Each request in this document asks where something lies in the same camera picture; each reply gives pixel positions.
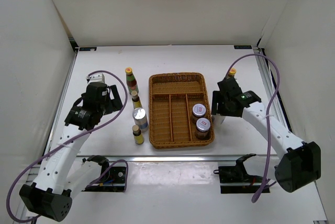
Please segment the brown jar white lid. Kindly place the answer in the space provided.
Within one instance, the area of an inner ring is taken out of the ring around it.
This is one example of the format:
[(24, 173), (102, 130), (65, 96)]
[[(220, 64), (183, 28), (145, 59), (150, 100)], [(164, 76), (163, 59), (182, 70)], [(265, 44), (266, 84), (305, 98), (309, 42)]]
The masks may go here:
[(211, 123), (207, 118), (200, 118), (196, 122), (195, 136), (197, 139), (206, 139), (209, 135)]
[(204, 118), (206, 115), (206, 107), (203, 104), (195, 104), (192, 108), (191, 120), (196, 123), (198, 119)]

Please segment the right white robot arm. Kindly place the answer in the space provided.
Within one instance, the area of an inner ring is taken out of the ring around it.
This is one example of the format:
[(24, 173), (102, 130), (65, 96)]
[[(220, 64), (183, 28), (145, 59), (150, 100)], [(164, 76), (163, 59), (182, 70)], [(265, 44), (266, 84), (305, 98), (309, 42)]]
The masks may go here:
[(266, 113), (262, 100), (253, 91), (243, 92), (235, 78), (218, 82), (213, 91), (213, 116), (241, 117), (271, 145), (279, 162), (269, 164), (269, 174), (282, 189), (292, 193), (321, 177), (321, 149), (288, 131)]

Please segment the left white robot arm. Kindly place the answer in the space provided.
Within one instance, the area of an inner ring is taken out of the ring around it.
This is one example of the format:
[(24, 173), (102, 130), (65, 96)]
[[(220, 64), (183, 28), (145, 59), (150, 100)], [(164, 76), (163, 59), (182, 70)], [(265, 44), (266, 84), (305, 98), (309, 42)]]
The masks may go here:
[(52, 150), (32, 184), (23, 185), (19, 191), (30, 212), (60, 222), (68, 215), (79, 192), (110, 179), (109, 160), (101, 155), (84, 160), (82, 167), (72, 175), (69, 171), (91, 130), (104, 115), (120, 111), (122, 107), (116, 85), (103, 82), (87, 85), (65, 119), (58, 147)]

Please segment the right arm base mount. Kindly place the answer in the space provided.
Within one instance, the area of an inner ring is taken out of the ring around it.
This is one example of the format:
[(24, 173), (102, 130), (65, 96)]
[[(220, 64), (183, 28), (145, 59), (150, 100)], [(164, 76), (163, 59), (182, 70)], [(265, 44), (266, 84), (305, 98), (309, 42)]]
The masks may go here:
[(254, 194), (262, 183), (266, 157), (246, 154), (233, 165), (218, 165), (213, 170), (219, 176), (221, 194)]

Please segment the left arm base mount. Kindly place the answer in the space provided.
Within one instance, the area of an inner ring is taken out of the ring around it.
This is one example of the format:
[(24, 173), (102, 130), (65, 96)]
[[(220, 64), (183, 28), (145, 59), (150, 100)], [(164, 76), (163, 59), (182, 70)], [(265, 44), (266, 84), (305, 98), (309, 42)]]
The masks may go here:
[(104, 175), (96, 183), (87, 186), (83, 192), (120, 192), (123, 193), (127, 188), (129, 165), (125, 160), (117, 160), (113, 163), (101, 155), (92, 155), (83, 158), (82, 163), (95, 162), (101, 166), (101, 175)]

